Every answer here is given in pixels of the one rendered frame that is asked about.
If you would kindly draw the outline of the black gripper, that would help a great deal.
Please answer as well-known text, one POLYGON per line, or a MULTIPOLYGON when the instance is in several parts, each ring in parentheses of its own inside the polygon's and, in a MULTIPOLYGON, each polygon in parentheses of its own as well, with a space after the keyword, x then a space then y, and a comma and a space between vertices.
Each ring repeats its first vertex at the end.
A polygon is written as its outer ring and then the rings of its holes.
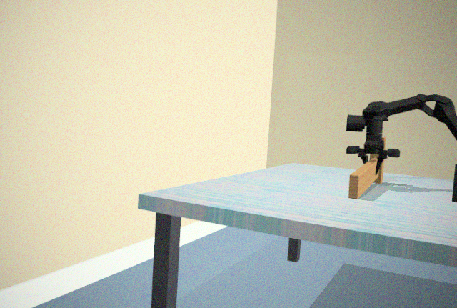
MULTIPOLYGON (((370 138, 370 140, 380 139, 382 140, 383 133, 370 133, 366 132, 366 138, 370 138)), ((346 150, 347 154, 357 154, 359 153, 358 157, 361 158, 363 164, 368 162, 368 155, 364 153, 364 149, 360 149, 359 146, 348 146, 346 150)), ((379 154, 377 165, 376 165, 376 175, 378 170, 380 169, 384 159, 387 159, 387 155, 389 157, 400 157, 400 150, 399 149, 388 149, 388 150, 381 150, 377 154, 379 154)))

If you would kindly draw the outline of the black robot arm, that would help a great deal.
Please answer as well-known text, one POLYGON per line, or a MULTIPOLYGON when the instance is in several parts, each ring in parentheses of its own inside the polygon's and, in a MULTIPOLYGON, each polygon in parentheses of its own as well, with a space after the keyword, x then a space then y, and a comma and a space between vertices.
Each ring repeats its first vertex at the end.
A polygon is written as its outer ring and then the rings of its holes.
MULTIPOLYGON (((421 110, 427 115, 445 123, 457 141, 457 116, 453 101, 448 97, 438 94, 417 94, 414 97, 390 103, 382 101, 371 102, 362 111, 362 116, 348 115, 346 131, 363 132, 363 129, 366 126, 366 132, 383 133, 383 121, 388 121, 388 116, 416 109, 421 110), (434 110, 426 105, 427 101, 436 102, 434 110)), ((364 143, 364 153, 377 154, 378 151, 384 149, 384 141, 380 139, 372 141, 370 138, 366 138, 364 143)))

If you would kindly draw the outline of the wooden board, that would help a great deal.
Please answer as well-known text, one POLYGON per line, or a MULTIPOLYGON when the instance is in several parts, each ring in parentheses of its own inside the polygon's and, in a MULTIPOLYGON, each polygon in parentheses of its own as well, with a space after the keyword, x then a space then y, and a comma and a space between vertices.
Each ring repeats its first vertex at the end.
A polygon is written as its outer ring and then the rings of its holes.
POLYGON ((376 175, 377 161, 378 159, 371 159, 350 175, 349 198, 359 198, 378 178, 379 170, 376 175))

